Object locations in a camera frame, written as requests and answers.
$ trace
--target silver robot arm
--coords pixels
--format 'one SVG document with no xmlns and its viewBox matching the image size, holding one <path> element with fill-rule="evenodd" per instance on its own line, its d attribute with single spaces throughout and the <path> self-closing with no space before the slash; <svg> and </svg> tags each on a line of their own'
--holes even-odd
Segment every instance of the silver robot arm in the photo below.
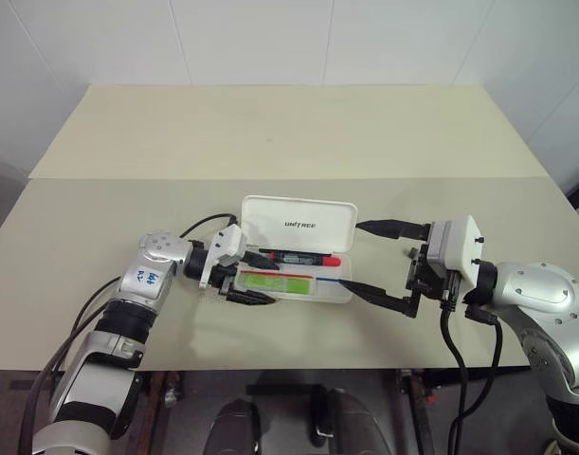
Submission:
<svg viewBox="0 0 579 455">
<path fill-rule="evenodd" d="M 479 283 L 485 273 L 493 268 L 481 269 Z M 579 454 L 579 283 L 546 263 L 501 263 L 496 277 L 483 308 L 515 331 L 547 395 L 563 453 Z"/>
<path fill-rule="evenodd" d="M 133 417 L 145 342 L 172 277 L 192 243 L 169 232 L 148 234 L 121 277 L 103 317 L 63 375 L 49 408 L 50 424 L 32 442 L 34 454 L 106 455 Z"/>
<path fill-rule="evenodd" d="M 372 304 L 411 318 L 420 296 L 454 310 L 465 293 L 466 317 L 493 324 L 503 319 L 516 333 L 547 395 L 563 455 L 579 454 L 579 283 L 546 263 L 495 266 L 481 259 L 484 238 L 472 217 L 418 225 L 401 220 L 356 225 L 374 235 L 423 241 L 412 255 L 401 299 L 361 282 L 340 283 Z"/>
</svg>

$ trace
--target table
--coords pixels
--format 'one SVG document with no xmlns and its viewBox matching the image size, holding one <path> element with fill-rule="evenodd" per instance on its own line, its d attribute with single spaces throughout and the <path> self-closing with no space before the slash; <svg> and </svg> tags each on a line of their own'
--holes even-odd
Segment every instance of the table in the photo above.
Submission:
<svg viewBox="0 0 579 455">
<path fill-rule="evenodd" d="M 333 131 L 318 130 L 323 113 Z M 579 280 L 579 217 L 479 87 L 91 87 L 31 177 L 0 230 L 0 369 L 42 368 L 144 232 L 237 212 L 247 194 L 353 202 L 360 220 L 471 213 L 485 259 L 544 260 Z M 357 232 L 353 277 L 405 295 L 412 245 Z M 439 315 L 428 300 L 416 319 L 357 299 L 249 308 L 180 277 L 141 368 L 454 366 Z M 493 329 L 463 307 L 451 329 L 467 365 L 488 365 Z M 506 332 L 501 364 L 524 364 Z"/>
</svg>

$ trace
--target dark floor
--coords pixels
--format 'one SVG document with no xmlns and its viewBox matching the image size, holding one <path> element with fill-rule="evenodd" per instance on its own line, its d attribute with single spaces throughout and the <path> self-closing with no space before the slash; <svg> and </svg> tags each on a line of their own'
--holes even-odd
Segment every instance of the dark floor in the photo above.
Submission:
<svg viewBox="0 0 579 455">
<path fill-rule="evenodd" d="M 395 371 L 230 371 L 188 372 L 186 397 L 160 417 L 154 455 L 199 454 L 218 410 L 236 398 L 252 400 L 262 418 L 262 454 L 300 455 L 327 453 L 307 438 L 308 395 L 303 385 L 323 384 L 353 394 L 375 414 L 393 453 L 417 453 L 408 399 L 399 392 Z M 16 450 L 19 422 L 35 373 L 0 372 L 0 454 Z M 469 396 L 481 384 L 470 384 Z M 458 402 L 458 387 L 435 390 L 436 401 L 426 405 L 435 453 L 444 454 L 446 437 Z M 46 396 L 41 403 L 41 422 Z M 145 399 L 140 401 L 141 409 Z M 113 455 L 135 453 L 134 425 L 113 443 Z M 488 401 L 464 425 L 463 454 L 540 454 L 552 437 L 544 396 L 529 372 L 497 379 Z"/>
</svg>

